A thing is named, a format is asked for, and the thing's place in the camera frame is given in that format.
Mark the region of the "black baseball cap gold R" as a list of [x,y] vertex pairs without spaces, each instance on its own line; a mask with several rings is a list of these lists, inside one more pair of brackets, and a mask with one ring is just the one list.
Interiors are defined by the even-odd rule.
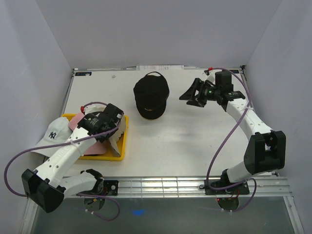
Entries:
[[133,92],[136,108],[143,118],[156,119],[164,114],[170,90],[161,73],[147,73],[135,84]]

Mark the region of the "beige baseball cap black R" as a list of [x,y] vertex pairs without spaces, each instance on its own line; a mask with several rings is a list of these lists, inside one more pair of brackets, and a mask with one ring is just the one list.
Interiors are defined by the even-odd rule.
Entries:
[[109,138],[110,149],[113,157],[121,157],[121,152],[117,146],[117,142],[121,139],[126,131],[126,119],[122,117],[118,130]]

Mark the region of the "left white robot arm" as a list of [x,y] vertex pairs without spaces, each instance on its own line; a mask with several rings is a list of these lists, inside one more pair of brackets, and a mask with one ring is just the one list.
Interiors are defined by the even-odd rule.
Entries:
[[56,152],[35,170],[27,169],[21,175],[26,196],[44,211],[50,213],[64,199],[87,192],[98,195],[103,190],[101,173],[88,169],[77,176],[65,177],[70,167],[96,142],[111,137],[121,124],[124,112],[109,103],[102,112],[86,114]]

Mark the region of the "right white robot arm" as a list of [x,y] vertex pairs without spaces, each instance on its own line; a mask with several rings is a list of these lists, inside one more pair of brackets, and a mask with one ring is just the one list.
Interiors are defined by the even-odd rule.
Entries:
[[203,108],[208,101],[215,101],[235,121],[235,126],[222,141],[213,156],[216,160],[221,149],[237,128],[244,132],[248,145],[241,163],[224,170],[218,181],[207,182],[211,191],[231,194],[254,175],[284,168],[286,156],[286,135],[265,124],[251,107],[251,95],[234,90],[232,78],[237,74],[225,68],[204,71],[206,80],[195,78],[191,87],[179,97],[188,105]]

